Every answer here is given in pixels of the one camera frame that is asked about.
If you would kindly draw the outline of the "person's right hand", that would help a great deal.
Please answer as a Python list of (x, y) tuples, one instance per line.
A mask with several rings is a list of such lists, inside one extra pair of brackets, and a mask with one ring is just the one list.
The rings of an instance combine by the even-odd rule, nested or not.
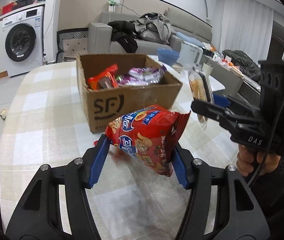
[[(264, 153), (259, 152), (256, 157), (252, 152), (249, 152), (248, 148), (243, 145), (239, 145), (239, 152), (237, 154), (236, 166), (242, 176), (247, 177), (254, 171), (253, 162), (256, 160), (258, 163), (263, 161)], [(260, 175), (273, 172), (279, 165), (281, 156), (277, 154), (269, 154), (265, 160), (264, 166), (260, 172)]]

